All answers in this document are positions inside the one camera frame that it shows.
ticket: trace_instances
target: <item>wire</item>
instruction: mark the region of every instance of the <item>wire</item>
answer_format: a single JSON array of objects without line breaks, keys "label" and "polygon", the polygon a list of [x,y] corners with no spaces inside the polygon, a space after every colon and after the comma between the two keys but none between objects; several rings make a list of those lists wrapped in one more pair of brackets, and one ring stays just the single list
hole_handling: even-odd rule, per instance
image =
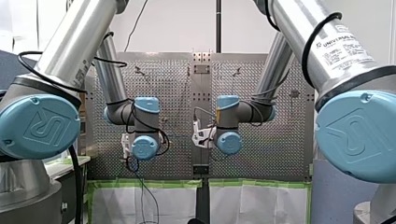
[{"label": "wire", "polygon": [[97,61],[104,62],[104,63],[120,64],[119,67],[126,67],[126,66],[128,66],[128,63],[125,63],[125,62],[111,61],[111,60],[108,60],[108,59],[103,59],[103,58],[98,58],[98,57],[94,57],[94,59],[96,59]]},{"label": "wire", "polygon": [[[157,222],[153,222],[153,221],[148,222],[146,220],[143,220],[143,223],[157,223],[157,224],[159,224],[160,223],[160,206],[158,205],[157,199],[155,198],[155,196],[151,192],[151,190],[149,190],[149,188],[146,186],[146,184],[144,183],[143,179],[137,173],[134,173],[134,176],[136,176],[136,178],[140,181],[140,183],[142,185],[142,197],[141,197],[141,199],[143,198],[143,188],[145,188],[148,191],[148,193],[151,195],[152,199],[155,202],[155,206],[157,208]],[[142,215],[144,216],[143,204],[142,204]]]},{"label": "wire", "polygon": [[250,105],[260,115],[260,118],[261,118],[260,123],[259,124],[250,123],[250,125],[253,126],[253,127],[262,126],[262,124],[264,123],[264,116],[262,115],[262,112],[260,111],[260,109],[257,106],[255,106],[254,104],[252,104],[251,102],[249,102],[249,101],[241,100],[241,102],[244,102],[245,104]]},{"label": "wire", "polygon": [[[123,108],[122,108],[122,110],[121,110],[121,119],[122,119],[122,121],[123,121],[123,110],[125,109],[125,107],[126,107],[127,105],[125,105]],[[128,119],[126,120],[126,125],[125,125],[125,131],[127,132],[127,133],[134,133],[135,132],[135,130],[133,130],[133,131],[129,131],[129,122],[130,122],[130,120],[131,120],[131,116],[132,116],[132,111],[134,110],[134,100],[132,100],[132,102],[131,102],[131,112],[129,113],[129,116],[128,116]]]},{"label": "wire", "polygon": [[159,132],[159,133],[161,134],[161,136],[164,138],[165,143],[166,143],[166,149],[165,149],[163,152],[157,153],[155,156],[161,156],[161,155],[165,154],[166,152],[168,152],[168,151],[169,151],[169,148],[171,147],[171,143],[170,143],[170,141],[169,141],[169,137],[168,137],[168,135],[166,134],[166,132],[164,132],[164,131],[163,131],[162,129],[160,129],[160,128],[152,127],[152,126],[148,125],[147,123],[143,122],[140,118],[138,118],[137,115],[136,115],[136,113],[135,113],[135,111],[134,111],[134,110],[135,110],[135,107],[134,107],[134,100],[133,100],[133,99],[128,99],[128,100],[131,101],[131,113],[129,114],[128,119],[127,119],[127,122],[126,122],[126,131],[127,131],[127,133],[134,133],[134,132],[135,132],[135,131],[129,132],[129,130],[128,130],[130,118],[131,118],[131,116],[134,116],[134,118],[135,118],[137,121],[139,121],[140,123],[142,123],[142,124],[145,125],[146,127],[150,128],[150,129],[152,129],[152,130],[154,130],[154,131],[156,131],[156,132]]},{"label": "wire", "polygon": [[271,102],[277,99],[277,96],[274,97],[260,97],[261,95],[264,95],[266,93],[270,93],[272,91],[276,91],[279,87],[281,87],[283,85],[283,83],[286,81],[286,79],[288,79],[289,76],[289,71],[288,73],[279,81],[279,83],[277,83],[272,89],[268,90],[268,91],[263,91],[260,93],[255,93],[252,94],[252,102],[259,104],[259,105],[276,105],[275,102]]},{"label": "wire", "polygon": [[207,115],[209,115],[209,116],[211,116],[211,117],[213,117],[213,118],[216,117],[216,115],[214,115],[213,113],[210,113],[209,111],[207,111],[207,110],[205,110],[205,109],[203,109],[203,108],[201,108],[201,107],[199,107],[199,106],[196,106],[196,107],[194,108],[194,119],[195,119],[195,120],[196,120],[196,111],[197,111],[197,110],[200,110],[200,111],[206,113]]},{"label": "wire", "polygon": [[304,47],[304,51],[303,51],[303,58],[301,61],[301,67],[303,68],[303,75],[305,78],[305,81],[312,87],[314,88],[314,85],[312,84],[312,80],[309,77],[308,74],[308,56],[309,56],[309,52],[311,51],[311,47],[312,44],[315,41],[315,38],[317,37],[317,35],[320,33],[321,29],[330,21],[333,21],[335,19],[341,20],[343,18],[343,14],[341,14],[340,12],[334,12],[332,14],[330,14],[326,19],[324,19],[323,21],[321,21],[317,27],[315,27],[314,31],[312,32],[312,34],[309,36],[308,40],[306,41],[305,47]]},{"label": "wire", "polygon": [[[131,167],[131,163],[129,163],[129,160],[131,158],[132,157],[128,157],[127,160],[126,160],[126,169],[134,174],[134,176],[139,180],[139,182],[140,182],[140,184],[142,186],[142,194],[141,194],[141,197],[140,197],[140,202],[142,204],[142,218],[143,218],[143,222],[140,222],[139,224],[146,224],[146,223],[159,224],[160,223],[160,207],[158,205],[157,199],[155,198],[155,196],[151,192],[151,190],[149,190],[149,188],[146,186],[146,184],[144,183],[143,179],[137,174],[138,167],[139,167],[139,160],[136,160],[137,161],[137,168],[133,169],[133,167]],[[143,210],[144,209],[144,205],[143,205],[143,191],[144,191],[144,189],[146,189],[148,191],[148,193],[151,195],[151,197],[154,200],[155,205],[157,207],[157,221],[156,222],[155,221],[146,221],[145,213],[144,213],[144,210]]]},{"label": "wire", "polygon": [[76,92],[87,93],[87,92],[84,91],[84,90],[77,89],[77,88],[70,87],[70,86],[66,86],[66,85],[64,85],[64,84],[62,84],[62,83],[58,83],[58,82],[56,82],[56,81],[50,79],[49,77],[46,77],[46,76],[40,74],[39,72],[37,72],[33,67],[31,67],[31,66],[22,58],[23,56],[26,56],[26,55],[30,55],[30,54],[35,54],[35,55],[37,55],[37,54],[42,54],[42,53],[43,53],[42,51],[24,51],[24,52],[21,52],[21,53],[18,54],[18,61],[19,61],[19,62],[21,63],[21,65],[22,65],[24,68],[26,68],[29,72],[35,74],[35,75],[38,76],[39,78],[43,79],[43,80],[46,81],[46,82],[49,82],[50,84],[52,84],[52,85],[54,85],[54,86],[62,87],[62,88],[65,88],[65,89],[67,89],[67,90],[70,90],[70,91],[76,91]]},{"label": "wire", "polygon": [[75,223],[80,224],[81,222],[81,211],[82,211],[82,174],[78,165],[78,157],[75,148],[70,146],[69,148],[70,157],[73,162],[73,169],[75,171],[76,178],[76,217]]},{"label": "wire", "polygon": [[134,167],[134,169],[132,169],[131,168],[131,164],[132,164],[132,161],[133,161],[133,157],[127,157],[126,159],[125,159],[125,162],[126,162],[126,168],[127,168],[127,170],[129,170],[130,172],[132,172],[132,173],[136,173],[136,172],[138,172],[139,171],[139,168],[140,168],[140,162],[139,162],[139,160],[138,159],[136,159],[136,167]]},{"label": "wire", "polygon": [[128,49],[129,43],[131,42],[131,37],[134,34],[134,30],[136,29],[137,24],[139,23],[140,17],[143,14],[143,11],[145,10],[146,4],[148,3],[148,0],[145,1],[145,4],[143,4],[142,9],[140,10],[139,15],[137,16],[136,22],[134,23],[134,29],[132,29],[132,32],[128,36],[128,42],[125,46],[124,52]]},{"label": "wire", "polygon": [[396,222],[396,216],[390,217],[387,220],[381,222],[381,224],[391,224]]},{"label": "wire", "polygon": [[0,91],[0,102],[3,100],[3,97],[6,95],[7,91]]},{"label": "wire", "polygon": [[265,12],[266,12],[266,13],[265,13],[265,16],[267,16],[268,22],[270,22],[271,26],[272,26],[274,29],[276,29],[277,31],[280,31],[280,30],[279,30],[279,27],[277,27],[277,26],[274,24],[274,22],[272,21],[272,19],[271,19],[270,7],[269,7],[268,0],[265,0],[265,2],[264,2],[264,7],[265,7]]},{"label": "wire", "polygon": [[280,81],[276,84],[276,86],[274,86],[272,89],[270,89],[270,90],[268,90],[268,91],[263,91],[263,92],[260,92],[260,93],[254,93],[254,94],[252,94],[252,96],[261,96],[261,95],[264,95],[264,94],[269,93],[269,92],[271,92],[271,91],[276,91],[277,88],[279,88],[280,86],[282,86],[282,84],[286,81],[286,79],[288,78],[288,76],[289,76],[289,71],[288,71],[288,73],[282,78],[282,80],[280,80]]}]

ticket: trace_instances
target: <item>metal stand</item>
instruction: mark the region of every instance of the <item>metal stand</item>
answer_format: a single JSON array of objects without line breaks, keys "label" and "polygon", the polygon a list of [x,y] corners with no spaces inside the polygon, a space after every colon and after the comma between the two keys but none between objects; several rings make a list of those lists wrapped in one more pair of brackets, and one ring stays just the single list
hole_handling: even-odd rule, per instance
[{"label": "metal stand", "polygon": [[61,184],[50,182],[42,161],[0,163],[0,220],[2,224],[62,223]]},{"label": "metal stand", "polygon": [[396,208],[396,185],[379,185],[370,202],[356,205],[354,224],[379,224],[394,216]]}]

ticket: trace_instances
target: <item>metal bracket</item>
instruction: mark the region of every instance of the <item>metal bracket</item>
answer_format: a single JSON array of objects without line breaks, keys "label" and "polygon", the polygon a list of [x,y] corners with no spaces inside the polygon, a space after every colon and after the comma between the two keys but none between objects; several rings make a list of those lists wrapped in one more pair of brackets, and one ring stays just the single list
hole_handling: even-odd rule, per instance
[{"label": "metal bracket", "polygon": [[196,64],[194,66],[194,74],[210,74],[209,64]]},{"label": "metal bracket", "polygon": [[195,164],[192,169],[195,175],[209,175],[209,164]]}]

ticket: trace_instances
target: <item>green tape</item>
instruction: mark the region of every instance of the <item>green tape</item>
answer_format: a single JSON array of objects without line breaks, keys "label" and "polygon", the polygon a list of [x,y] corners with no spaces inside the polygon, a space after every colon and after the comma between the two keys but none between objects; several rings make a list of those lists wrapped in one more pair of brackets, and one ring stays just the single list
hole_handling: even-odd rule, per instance
[{"label": "green tape", "polygon": [[311,184],[309,182],[283,182],[255,179],[209,179],[209,187],[238,187],[243,185],[285,189],[308,189]]},{"label": "green tape", "polygon": [[[150,189],[197,189],[202,187],[202,180],[143,180]],[[141,188],[137,179],[89,180],[87,186],[88,217],[92,224],[93,194],[97,189]]]},{"label": "green tape", "polygon": [[[87,156],[79,156],[78,160],[84,160],[84,159],[88,159],[89,157]],[[54,163],[58,163],[58,164],[64,164],[64,165],[71,165],[73,164],[72,160],[70,158],[66,158],[66,159],[57,159],[57,160],[53,160],[53,161],[48,161],[46,162],[46,165],[51,165]]]},{"label": "green tape", "polygon": [[306,224],[311,224],[311,209],[312,209],[312,185],[309,184],[306,193]]},{"label": "green tape", "polygon": [[306,189],[306,224],[311,223],[311,182],[283,182],[255,179],[209,179],[209,187],[242,187],[242,186],[271,187],[284,189]]}]

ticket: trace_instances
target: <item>black cable tie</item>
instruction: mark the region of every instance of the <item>black cable tie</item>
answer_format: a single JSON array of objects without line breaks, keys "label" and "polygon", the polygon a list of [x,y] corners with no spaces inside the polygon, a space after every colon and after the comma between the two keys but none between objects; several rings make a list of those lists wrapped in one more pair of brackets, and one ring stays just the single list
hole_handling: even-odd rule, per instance
[{"label": "black cable tie", "polygon": [[314,31],[312,32],[311,36],[309,36],[308,40],[306,41],[304,51],[303,51],[303,58],[302,58],[302,68],[303,68],[303,75],[305,78],[305,81],[312,87],[314,88],[314,85],[312,84],[312,80],[308,75],[308,56],[309,56],[309,51],[311,50],[312,44],[315,41],[315,38],[321,31],[321,29],[330,21],[338,19],[341,20],[343,18],[343,14],[341,12],[334,12],[330,14],[324,21],[321,21],[317,27],[315,27]]}]

